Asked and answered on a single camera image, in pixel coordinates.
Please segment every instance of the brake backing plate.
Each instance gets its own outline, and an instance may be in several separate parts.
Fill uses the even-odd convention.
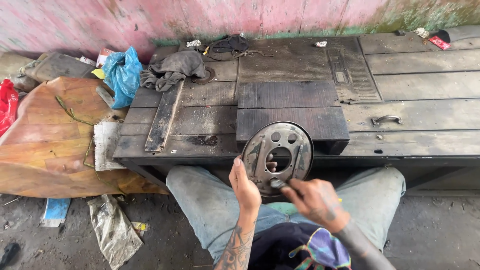
[[[289,153],[286,167],[279,172],[267,169],[267,155],[273,149]],[[308,133],[292,122],[275,122],[257,131],[247,142],[242,152],[248,178],[253,181],[260,194],[266,197],[278,196],[281,192],[270,186],[272,179],[288,181],[291,178],[304,180],[313,162],[313,142]]]

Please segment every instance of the blue plastic bag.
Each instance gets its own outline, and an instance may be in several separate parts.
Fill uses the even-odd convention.
[[[137,51],[130,46],[126,52],[111,53],[102,70],[105,73],[103,81],[115,92],[112,109],[129,106],[140,86],[140,71],[143,70]]]

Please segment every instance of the red plastic bag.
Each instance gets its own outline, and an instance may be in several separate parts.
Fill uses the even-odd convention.
[[[18,93],[9,79],[0,84],[0,136],[15,122],[17,118]]]

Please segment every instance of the rubber mat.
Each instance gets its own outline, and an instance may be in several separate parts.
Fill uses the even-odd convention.
[[[326,41],[326,47],[315,47]],[[237,85],[249,82],[333,80],[341,102],[383,102],[356,37],[277,38],[250,41],[258,53],[240,57]]]

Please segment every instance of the pink wall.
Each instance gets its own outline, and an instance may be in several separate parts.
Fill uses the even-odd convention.
[[[132,45],[147,62],[155,45],[330,36],[480,24],[478,0],[0,0],[0,50],[61,51],[96,59]]]

